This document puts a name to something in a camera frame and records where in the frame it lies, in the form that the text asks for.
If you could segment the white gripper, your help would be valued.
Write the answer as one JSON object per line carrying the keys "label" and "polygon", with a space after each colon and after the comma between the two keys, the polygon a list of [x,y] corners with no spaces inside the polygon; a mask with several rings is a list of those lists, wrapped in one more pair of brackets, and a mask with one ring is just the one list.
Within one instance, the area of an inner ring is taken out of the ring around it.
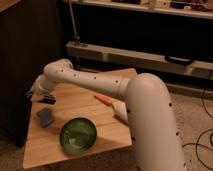
{"label": "white gripper", "polygon": [[40,100],[42,98],[42,89],[39,84],[34,83],[27,92],[27,97],[30,100]]}

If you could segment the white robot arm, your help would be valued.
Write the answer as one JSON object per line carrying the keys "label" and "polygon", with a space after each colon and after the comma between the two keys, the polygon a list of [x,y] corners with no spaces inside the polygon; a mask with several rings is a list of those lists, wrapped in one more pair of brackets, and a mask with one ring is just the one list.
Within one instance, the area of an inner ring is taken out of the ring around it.
{"label": "white robot arm", "polygon": [[96,91],[125,103],[139,171],[187,171],[172,102],[165,83],[150,73],[133,78],[76,71],[68,59],[47,64],[29,90],[39,102],[60,83]]}

